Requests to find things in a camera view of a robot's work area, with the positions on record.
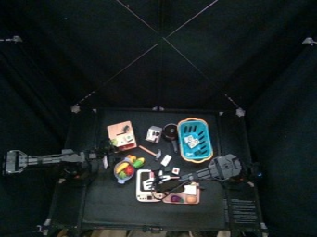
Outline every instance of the toy food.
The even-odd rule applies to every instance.
[[[120,184],[124,184],[133,176],[133,165],[127,157],[114,165],[113,176]]]
[[[195,195],[187,195],[185,196],[185,202],[188,204],[193,204],[196,202],[196,196]]]
[[[121,162],[121,164],[116,167],[114,169],[114,173],[120,173],[128,166],[128,163],[127,162]]]
[[[136,161],[133,162],[133,168],[139,168],[143,166],[143,161],[144,161],[144,158],[140,157],[136,159]]]
[[[133,163],[136,161],[136,157],[135,156],[127,155],[125,157],[129,159],[131,163]]]

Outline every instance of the table surface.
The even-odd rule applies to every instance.
[[[161,156],[172,157],[169,167],[180,169],[179,175],[205,168],[208,161],[201,164],[185,162],[180,154],[173,152],[171,142],[160,138],[159,144],[144,140],[151,126],[163,127],[187,118],[197,118],[208,124],[208,135],[212,146],[212,156],[232,154],[246,163],[250,162],[248,145],[243,127],[243,118],[234,112],[207,111],[163,111],[97,109],[84,111],[73,116],[65,148],[76,151],[97,147],[108,139],[106,126],[131,121],[137,145],[151,151],[160,149]],[[113,155],[116,161],[127,154],[143,156],[143,168],[157,169],[159,162],[140,148]],[[82,211],[82,226],[90,228],[161,227],[164,230],[223,230],[227,222],[224,216],[224,189],[216,181],[200,181],[204,190],[200,193],[197,205],[173,205],[141,203],[136,200],[136,176],[117,184],[112,174],[112,166],[98,171],[85,198]]]

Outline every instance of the small toy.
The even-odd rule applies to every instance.
[[[156,126],[151,126],[151,128],[147,131],[144,140],[151,143],[159,143],[160,135],[161,135],[161,128]]]
[[[113,167],[113,176],[117,180],[117,183],[124,184],[133,176],[133,164],[129,162],[129,159],[125,159],[118,162]]]
[[[143,166],[144,158],[140,157],[133,162],[133,168],[140,168]]]
[[[179,168],[173,167],[173,169],[172,169],[172,174],[175,174],[175,175],[179,174]]]
[[[151,152],[148,149],[145,149],[145,148],[144,148],[143,146],[140,146],[140,145],[139,145],[139,148],[140,148],[144,152],[147,152],[148,154],[151,154],[151,155],[155,157],[155,160],[156,160],[156,161],[159,160],[160,155],[161,155],[160,150],[157,150],[157,152],[153,153],[153,152]]]
[[[108,138],[117,151],[136,147],[132,125],[129,121],[106,126]]]
[[[161,159],[161,162],[160,162],[161,166],[165,167],[168,165],[171,159],[172,159],[172,157],[165,155],[164,158]]]

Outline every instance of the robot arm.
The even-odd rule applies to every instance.
[[[94,153],[78,154],[70,150],[61,150],[61,154],[46,156],[28,156],[19,150],[7,151],[2,161],[2,175],[21,173],[28,166],[40,166],[46,164],[57,164],[60,162],[82,163],[86,160],[96,159]]]

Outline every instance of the toy fruit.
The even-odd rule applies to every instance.
[[[128,166],[127,162],[122,162],[114,169],[114,172],[118,174]]]
[[[124,169],[124,174],[125,176],[131,176],[133,174],[133,168],[131,165],[127,166],[127,168]]]
[[[125,157],[121,162],[118,162],[113,167],[113,176],[117,183],[124,184],[133,176],[133,164]]]
[[[136,161],[136,157],[135,156],[127,155],[125,157],[129,159],[131,163],[133,163]]]
[[[125,176],[128,176],[128,175],[121,171],[117,176],[118,176],[120,179],[122,179],[122,178],[125,178]]]
[[[139,168],[143,166],[143,161],[144,161],[144,158],[140,157],[136,159],[136,161],[133,162],[133,168]]]

